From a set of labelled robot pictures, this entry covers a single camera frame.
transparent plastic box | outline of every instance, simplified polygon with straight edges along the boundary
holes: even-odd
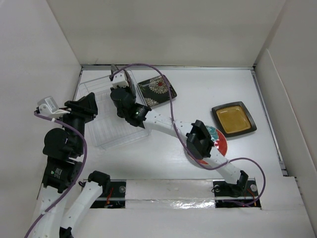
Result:
[[[132,84],[136,89],[136,102],[146,105],[133,73],[130,70],[127,72],[130,74]],[[95,93],[98,115],[87,126],[93,145],[104,149],[131,143],[148,136],[150,133],[150,130],[131,126],[125,119],[117,116],[117,108],[110,98],[110,87],[112,87],[112,83],[109,75],[81,83],[78,86],[78,94],[81,97],[91,92]]]

white enclosure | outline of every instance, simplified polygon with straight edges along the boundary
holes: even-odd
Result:
[[[80,64],[141,61],[158,65],[252,67],[256,59],[256,76],[279,151],[289,175],[297,177],[296,180],[284,178],[279,169],[274,137],[264,111],[256,107],[261,104],[250,68],[232,71],[222,68],[212,74],[201,72],[197,87],[193,86],[195,73],[181,78],[182,72],[167,69],[166,73],[177,78],[179,98],[175,100],[175,113],[178,117],[190,121],[199,115],[212,123],[210,106],[199,105],[204,95],[198,87],[206,94],[212,92],[205,97],[210,104],[239,97],[250,102],[247,107],[259,123],[259,133],[229,140],[232,150],[228,150],[228,157],[254,157],[259,151],[270,181],[263,197],[264,210],[216,210],[210,214],[213,211],[154,209],[150,216],[150,211],[142,209],[110,213],[107,209],[97,209],[89,212],[78,237],[107,236],[103,229],[111,230],[120,219],[129,224],[128,229],[114,231],[112,237],[129,237],[133,235],[131,231],[145,232],[144,236],[151,237],[251,237],[252,232],[267,237],[313,237],[312,227],[317,232],[316,22],[315,0],[0,0],[0,237],[23,237],[35,208],[46,165],[43,139],[53,127],[52,123],[33,116],[36,103],[49,95],[60,106],[72,99],[80,79]],[[142,70],[135,71],[140,80],[145,75]],[[83,72],[86,78],[90,77],[88,71]],[[234,92],[235,87],[229,85],[234,80],[240,80],[247,88],[245,94]],[[195,92],[196,101],[186,97],[186,87]],[[232,92],[220,98],[226,95],[220,93],[224,89]],[[194,112],[183,110],[186,106]],[[168,114],[167,105],[160,110]],[[139,179],[137,176],[142,173],[144,178],[154,179],[217,176],[216,172],[210,175],[189,162],[181,164],[184,155],[178,141],[158,133],[149,138],[150,148],[155,149],[155,143],[160,141],[166,146],[165,151],[154,155],[157,159],[162,157],[161,166],[149,161],[135,147],[126,146],[125,150],[107,154],[123,165],[124,170],[120,170],[116,160],[106,158],[109,163],[106,165],[101,156],[104,152],[90,147],[92,160],[83,177],[98,169],[110,173],[108,168],[117,179]],[[240,150],[243,144],[249,144],[250,149]],[[251,165],[244,162],[238,165],[251,171],[252,176],[259,176]],[[76,187],[71,200],[79,192],[80,188]],[[196,229],[187,225],[192,218],[205,221]],[[247,234],[233,234],[227,224],[233,224],[233,229],[241,228],[241,224],[250,230]],[[260,224],[267,227],[257,229]]]
[[[252,66],[285,0],[48,0],[80,63]]]

white panel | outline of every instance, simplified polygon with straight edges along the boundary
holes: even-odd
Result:
[[[80,63],[252,66],[285,0],[48,0]]]
[[[257,76],[286,167],[317,232],[317,1],[288,0]]]
[[[284,163],[289,174],[297,177],[308,215],[316,225],[317,172],[268,50],[264,52],[256,73]]]
[[[23,237],[30,226],[52,124],[37,119],[37,101],[72,98],[80,65],[48,4],[0,0],[0,237]]]
[[[290,0],[269,47],[317,166],[317,1]]]
[[[305,210],[90,209],[76,238],[314,238]]]
[[[164,197],[173,197],[162,190],[166,181],[128,181],[127,193],[129,197],[143,198],[134,208],[126,209],[90,209],[83,220],[82,226],[74,234],[77,238],[87,237],[126,237],[126,238],[314,238],[314,232],[308,219],[305,207],[301,200],[294,178],[280,177],[268,183],[258,208],[189,208],[173,209],[161,206],[149,200],[161,197],[155,186],[158,185]],[[171,181],[166,188],[179,188],[184,191],[186,183]],[[193,184],[200,189],[192,191],[192,196],[198,193],[203,198],[207,194],[207,184],[192,180],[188,183],[190,190]]]

white table surface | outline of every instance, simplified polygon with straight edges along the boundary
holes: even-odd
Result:
[[[76,237],[315,237],[294,178],[282,176],[277,151],[250,70],[207,70],[165,68],[178,96],[175,117],[183,121],[202,120],[215,126],[210,109],[242,101],[257,131],[228,139],[227,158],[248,157],[263,168],[267,187],[262,209],[90,209]],[[81,82],[102,77],[109,71],[83,71]],[[156,76],[152,70],[133,70],[137,81]],[[169,105],[155,110],[169,115]],[[91,143],[89,131],[85,137]],[[248,161],[235,165],[257,179],[263,178]],[[219,179],[217,172],[194,166],[176,138],[152,131],[146,139],[118,148],[88,147],[88,161],[82,178],[99,170],[111,179]]]
[[[132,70],[138,82],[156,76],[151,69]],[[266,176],[280,177],[276,147],[266,121],[250,70],[207,70],[205,68],[165,68],[177,98],[173,101],[176,119],[215,126],[211,108],[225,103],[242,101],[252,115],[257,130],[244,136],[228,139],[227,158],[248,157],[257,161]],[[109,70],[85,70],[81,82],[109,75]],[[159,113],[170,116],[169,104],[157,106]],[[194,166],[185,156],[180,142],[158,131],[139,141],[104,150],[91,145],[86,130],[88,161],[83,177],[93,170],[109,173],[112,179],[219,179],[216,171]],[[248,161],[235,165],[250,177],[262,181],[260,171]]]

square plate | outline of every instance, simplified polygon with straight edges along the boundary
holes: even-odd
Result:
[[[252,116],[243,102],[227,103],[211,109],[212,115],[225,137],[243,135],[257,130]]]
[[[169,100],[167,86],[161,76],[147,79],[138,83],[139,89],[149,107],[156,106]],[[169,83],[172,98],[177,96],[173,86]]]

